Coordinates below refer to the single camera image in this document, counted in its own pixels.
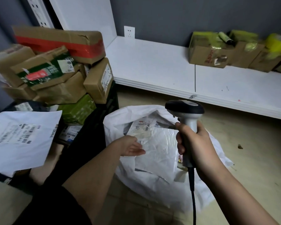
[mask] tiled floor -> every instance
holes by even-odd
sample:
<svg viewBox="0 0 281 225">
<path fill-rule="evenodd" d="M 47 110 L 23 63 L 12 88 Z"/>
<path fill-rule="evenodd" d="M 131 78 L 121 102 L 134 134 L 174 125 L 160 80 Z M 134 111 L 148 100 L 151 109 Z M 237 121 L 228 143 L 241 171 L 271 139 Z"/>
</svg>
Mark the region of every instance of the tiled floor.
<svg viewBox="0 0 281 225">
<path fill-rule="evenodd" d="M 171 96 L 120 87 L 120 107 L 159 104 Z M 204 104 L 202 122 L 219 140 L 235 165 L 232 174 L 281 224 L 281 121 Z M 10 224 L 30 196 L 0 183 L 0 224 Z M 183 214 L 147 201 L 115 177 L 95 225 L 192 224 L 192 212 Z M 228 224 L 216 201 L 197 214 L 198 225 Z"/>
</svg>

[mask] person's left hand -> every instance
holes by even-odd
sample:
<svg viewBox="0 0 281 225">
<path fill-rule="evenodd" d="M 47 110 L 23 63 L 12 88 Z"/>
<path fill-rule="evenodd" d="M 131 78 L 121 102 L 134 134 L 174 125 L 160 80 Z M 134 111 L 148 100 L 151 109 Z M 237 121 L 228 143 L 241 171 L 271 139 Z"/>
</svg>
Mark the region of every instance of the person's left hand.
<svg viewBox="0 0 281 225">
<path fill-rule="evenodd" d="M 112 144 L 119 148 L 121 156 L 138 156 L 146 153 L 146 151 L 142 149 L 142 145 L 137 142 L 135 136 L 122 136 L 113 141 Z"/>
</svg>

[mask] hand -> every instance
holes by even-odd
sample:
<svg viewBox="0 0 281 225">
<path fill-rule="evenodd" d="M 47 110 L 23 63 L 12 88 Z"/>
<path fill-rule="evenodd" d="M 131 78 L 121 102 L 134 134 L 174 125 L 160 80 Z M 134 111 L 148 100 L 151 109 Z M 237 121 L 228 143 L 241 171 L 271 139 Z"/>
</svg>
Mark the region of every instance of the hand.
<svg viewBox="0 0 281 225">
<path fill-rule="evenodd" d="M 137 142 L 135 136 L 122 136 L 111 144 L 120 150 L 121 156 L 138 156 L 146 153 L 146 151 L 142 149 L 142 145 Z"/>
<path fill-rule="evenodd" d="M 204 182 L 226 169 L 213 147 L 209 133 L 200 121 L 197 122 L 197 133 L 180 122 L 176 122 L 175 126 L 179 130 L 176 135 L 179 154 L 182 155 L 185 152 L 181 138 L 181 134 L 184 134 L 191 144 L 191 154 L 196 163 L 198 175 Z"/>
</svg>

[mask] handheld scanner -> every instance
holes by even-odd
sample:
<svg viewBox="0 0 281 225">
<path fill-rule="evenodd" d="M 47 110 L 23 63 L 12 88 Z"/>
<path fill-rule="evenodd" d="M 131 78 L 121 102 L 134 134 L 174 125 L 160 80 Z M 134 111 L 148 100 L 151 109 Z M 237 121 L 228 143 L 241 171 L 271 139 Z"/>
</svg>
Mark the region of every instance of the handheld scanner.
<svg viewBox="0 0 281 225">
<path fill-rule="evenodd" d="M 197 120 L 204 114 L 201 104 L 188 100 L 170 100 L 165 103 L 165 108 L 180 122 L 188 125 L 195 133 L 197 132 Z M 196 167 L 191 156 L 191 144 L 186 136 L 182 136 L 185 153 L 182 156 L 182 165 L 185 167 Z"/>
</svg>

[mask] box with red tape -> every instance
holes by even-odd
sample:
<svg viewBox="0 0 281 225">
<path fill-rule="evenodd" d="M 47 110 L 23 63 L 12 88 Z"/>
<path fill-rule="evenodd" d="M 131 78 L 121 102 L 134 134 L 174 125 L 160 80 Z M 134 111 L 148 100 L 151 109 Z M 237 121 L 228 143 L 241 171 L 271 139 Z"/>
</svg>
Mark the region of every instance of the box with red tape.
<svg viewBox="0 0 281 225">
<path fill-rule="evenodd" d="M 93 64 L 106 56 L 99 31 L 68 31 L 46 27 L 13 26 L 19 44 L 42 53 L 64 45 L 76 62 Z"/>
</svg>

